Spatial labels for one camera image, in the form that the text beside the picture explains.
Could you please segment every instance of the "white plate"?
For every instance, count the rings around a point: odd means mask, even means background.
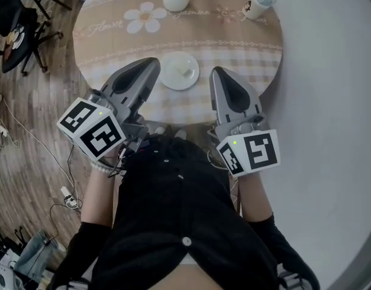
[[[18,39],[14,42],[13,46],[12,46],[12,49],[15,50],[17,49],[21,43],[23,42],[23,39],[24,39],[24,33],[21,33],[18,37]]]
[[[173,51],[164,55],[160,65],[160,80],[170,89],[185,90],[198,80],[200,73],[198,62],[183,51]]]

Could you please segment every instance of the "black chair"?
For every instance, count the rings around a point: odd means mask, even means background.
[[[12,50],[7,60],[3,58],[2,72],[11,71],[24,60],[21,73],[23,76],[27,76],[25,67],[32,54],[35,55],[42,72],[47,72],[47,66],[43,65],[40,59],[38,46],[54,36],[58,36],[59,39],[63,38],[63,33],[57,31],[41,37],[41,34],[45,32],[45,27],[51,25],[49,21],[38,23],[36,10],[26,8],[21,0],[0,0],[0,35],[6,37],[18,24],[24,28],[24,39],[17,49]]]

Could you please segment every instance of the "checkered tablecloth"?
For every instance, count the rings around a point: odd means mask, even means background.
[[[144,57],[160,59],[164,54],[174,50],[183,50],[191,54],[199,63],[199,79],[188,90],[173,91],[166,88],[160,80],[157,81],[147,103],[139,111],[146,120],[170,124],[214,121],[216,116],[211,108],[208,79],[215,66],[228,68],[244,76],[260,95],[269,86],[278,70],[282,58],[282,36],[280,45],[257,43],[253,46],[251,42],[196,40],[131,47],[91,57],[82,55],[91,46],[85,42],[81,33],[82,29],[87,27],[89,14],[95,13],[94,8],[112,1],[117,0],[86,0],[74,27],[76,62],[90,87],[100,89],[112,73],[130,62]],[[86,16],[84,27],[80,16]],[[93,18],[92,22],[98,23],[100,18]]]

